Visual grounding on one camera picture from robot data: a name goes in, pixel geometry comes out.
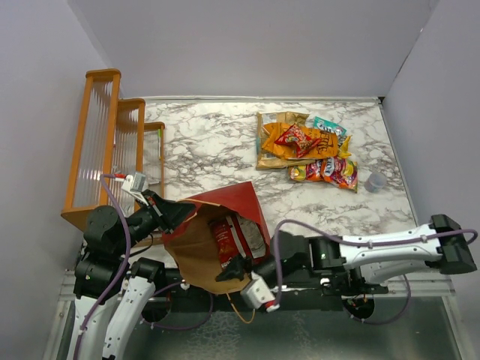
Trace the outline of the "red paper bag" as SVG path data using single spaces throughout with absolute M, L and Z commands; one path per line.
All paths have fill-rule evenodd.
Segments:
M 192 203 L 196 210 L 172 235 L 163 237 L 164 247 L 175 260 L 180 275 L 187 284 L 215 295 L 240 292 L 249 282 L 248 275 L 244 276 L 244 280 L 215 281 L 223 269 L 209 223 L 231 214 L 256 222 L 265 236 L 267 253 L 264 258 L 253 262 L 259 263 L 268 258 L 270 235 L 253 184 L 250 181 L 242 182 L 200 193 L 180 202 Z

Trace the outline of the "gold chips bag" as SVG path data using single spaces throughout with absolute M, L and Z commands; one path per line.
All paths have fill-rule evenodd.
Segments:
M 301 112 L 267 112 L 256 114 L 256 169 L 270 170 L 283 169 L 288 166 L 311 164 L 315 159 L 283 159 L 263 149 L 263 145 L 271 134 L 274 134 L 275 141 L 291 125 L 305 126 L 309 117 L 307 113 Z

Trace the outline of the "red Fox's fruit candy bag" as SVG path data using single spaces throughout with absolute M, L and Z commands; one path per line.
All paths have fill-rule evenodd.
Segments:
M 306 165 L 288 167 L 295 182 L 328 182 L 337 188 L 358 192 L 358 165 L 341 157 L 328 157 Z

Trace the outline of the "red snack mix packet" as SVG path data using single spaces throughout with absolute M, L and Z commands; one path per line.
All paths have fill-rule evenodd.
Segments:
M 297 124 L 293 124 L 274 143 L 279 146 L 293 146 L 295 156 L 303 158 L 320 143 L 320 139 L 309 137 Z

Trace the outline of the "orange Kettle honey dijon bag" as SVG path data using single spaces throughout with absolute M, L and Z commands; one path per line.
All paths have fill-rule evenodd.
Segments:
M 296 160 L 296 159 L 324 159 L 334 157 L 338 153 L 338 137 L 334 133 L 328 133 L 316 128 L 299 126 L 309 137 L 320 139 L 319 144 L 308 152 L 304 157 L 296 157 L 296 150 L 293 146 L 276 145 L 273 141 L 274 134 L 265 141 L 263 149 L 273 153 L 279 158 Z

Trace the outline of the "yellow M&M's packet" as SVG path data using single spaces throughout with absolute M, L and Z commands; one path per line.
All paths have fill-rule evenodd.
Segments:
M 339 158 L 348 158 L 352 154 L 349 151 L 351 136 L 339 136 L 337 138 L 338 150 L 337 156 Z

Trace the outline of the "teal Fox's candy bag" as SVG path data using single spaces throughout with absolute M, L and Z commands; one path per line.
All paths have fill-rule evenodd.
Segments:
M 313 126 L 321 131 L 335 134 L 339 146 L 347 139 L 347 129 L 333 121 L 316 116 L 313 120 Z

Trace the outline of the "red Doritos chips bag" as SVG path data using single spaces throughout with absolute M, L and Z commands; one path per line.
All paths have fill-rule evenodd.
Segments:
M 260 225 L 238 214 L 213 220 L 209 228 L 217 243 L 218 259 L 223 270 L 231 260 L 240 255 L 254 261 L 266 256 L 267 244 Z

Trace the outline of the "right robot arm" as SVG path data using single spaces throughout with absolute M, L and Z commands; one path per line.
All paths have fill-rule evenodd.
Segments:
M 262 278 L 269 286 L 312 287 L 314 277 L 335 295 L 384 293 L 382 283 L 412 272 L 434 269 L 442 275 L 476 271 L 467 229 L 445 214 L 416 228 L 379 235 L 339 236 L 317 230 L 314 237 L 282 230 L 271 240 L 271 253 L 253 261 L 237 255 L 217 282 Z

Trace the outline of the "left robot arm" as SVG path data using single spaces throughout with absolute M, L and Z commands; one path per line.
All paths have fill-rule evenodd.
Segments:
M 145 257 L 130 263 L 131 248 L 155 230 L 172 234 L 195 206 L 162 199 L 151 190 L 141 195 L 144 203 L 129 217 L 116 199 L 88 214 L 87 246 L 74 270 L 69 359 L 122 359 L 143 308 L 167 285 L 165 265 Z

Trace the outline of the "orange wooden rack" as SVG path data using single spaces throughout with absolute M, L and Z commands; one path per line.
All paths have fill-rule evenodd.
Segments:
M 61 216 L 84 230 L 89 212 L 110 201 L 101 186 L 104 173 L 143 171 L 144 138 L 157 135 L 164 149 L 165 125 L 146 122 L 142 98 L 120 96 L 122 74 L 115 68 L 90 70 L 79 111 L 67 192 Z

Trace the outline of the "small clear plastic cup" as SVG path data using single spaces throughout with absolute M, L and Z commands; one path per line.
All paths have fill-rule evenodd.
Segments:
M 387 178 L 380 172 L 372 172 L 364 183 L 366 191 L 375 194 L 382 190 L 387 183 Z

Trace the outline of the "black mounting rail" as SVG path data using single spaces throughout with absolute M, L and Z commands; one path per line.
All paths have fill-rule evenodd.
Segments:
M 285 311 L 321 310 L 339 311 L 353 299 L 353 309 L 361 308 L 365 317 L 374 310 L 374 295 L 385 295 L 386 286 L 367 284 L 358 269 L 330 274 L 321 283 L 307 267 L 307 257 L 295 253 L 280 262 L 286 280 L 283 281 L 280 308 Z M 152 300 L 147 301 L 142 315 L 147 320 L 160 320 L 167 311 L 176 313 L 199 313 L 213 311 L 249 311 L 251 306 L 240 292 L 215 295 L 197 286 L 182 290 L 184 283 L 179 270 L 165 268 L 162 262 L 141 258 L 135 262 L 128 277 L 129 283 L 135 278 L 145 278 L 153 285 Z

